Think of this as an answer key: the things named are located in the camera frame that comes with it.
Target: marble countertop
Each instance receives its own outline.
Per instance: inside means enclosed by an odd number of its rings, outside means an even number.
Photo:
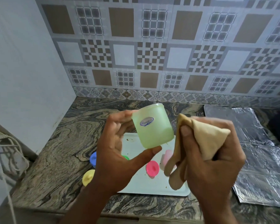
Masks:
[[[39,154],[31,169],[12,195],[15,207],[65,213],[74,203],[82,188],[82,176],[93,167],[90,155],[96,150],[105,121],[110,113],[140,109],[151,101],[114,100],[78,97]],[[163,103],[176,128],[179,113],[187,116],[204,116],[203,105]],[[276,110],[254,109],[259,121],[267,126]],[[280,143],[267,130],[276,146]],[[278,223],[280,208],[240,204],[235,195],[231,198],[232,210],[242,223]],[[117,194],[112,196],[103,215],[149,217],[159,219],[202,220],[197,199],[192,196],[155,196]]]

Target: foil sheet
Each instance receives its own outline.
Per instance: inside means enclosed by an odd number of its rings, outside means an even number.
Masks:
[[[280,207],[280,148],[274,146],[251,108],[204,106],[205,116],[231,120],[246,154],[234,185],[241,203]]]

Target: blue printed logo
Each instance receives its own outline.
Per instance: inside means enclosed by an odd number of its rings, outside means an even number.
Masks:
[[[140,122],[140,126],[145,127],[145,126],[151,124],[153,122],[153,120],[154,120],[153,117],[148,117]]]

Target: folded cloth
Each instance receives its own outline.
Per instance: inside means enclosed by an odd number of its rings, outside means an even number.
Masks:
[[[186,152],[180,140],[181,135],[179,131],[179,128],[183,125],[188,125],[193,129],[194,137],[199,145],[203,160],[212,159],[219,148],[222,147],[227,136],[230,134],[229,129],[221,129],[207,123],[199,122],[192,119],[191,117],[186,117],[183,114],[179,114],[177,120],[174,152],[164,168],[164,174],[165,176],[169,176],[169,185],[174,190],[180,189],[186,181]],[[172,169],[177,162],[180,162],[180,164],[177,169],[172,172]]]

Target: tiled wall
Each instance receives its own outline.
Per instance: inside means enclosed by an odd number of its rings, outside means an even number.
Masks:
[[[280,0],[36,0],[78,96],[280,107]]]

